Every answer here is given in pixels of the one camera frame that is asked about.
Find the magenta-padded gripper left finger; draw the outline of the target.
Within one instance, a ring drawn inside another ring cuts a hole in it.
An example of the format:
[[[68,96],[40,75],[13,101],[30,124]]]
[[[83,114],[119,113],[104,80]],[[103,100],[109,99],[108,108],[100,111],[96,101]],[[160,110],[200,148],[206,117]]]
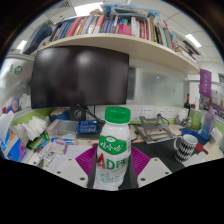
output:
[[[78,186],[92,189],[95,181],[97,147],[87,149],[76,158],[68,158],[56,169],[56,175]]]

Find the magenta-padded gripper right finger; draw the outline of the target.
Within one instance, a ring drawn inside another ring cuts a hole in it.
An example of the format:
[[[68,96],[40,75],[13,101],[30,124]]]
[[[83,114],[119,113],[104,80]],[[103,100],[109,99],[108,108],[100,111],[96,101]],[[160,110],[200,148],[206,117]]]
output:
[[[170,175],[171,171],[158,157],[150,158],[132,147],[129,173],[131,187],[139,188]]]

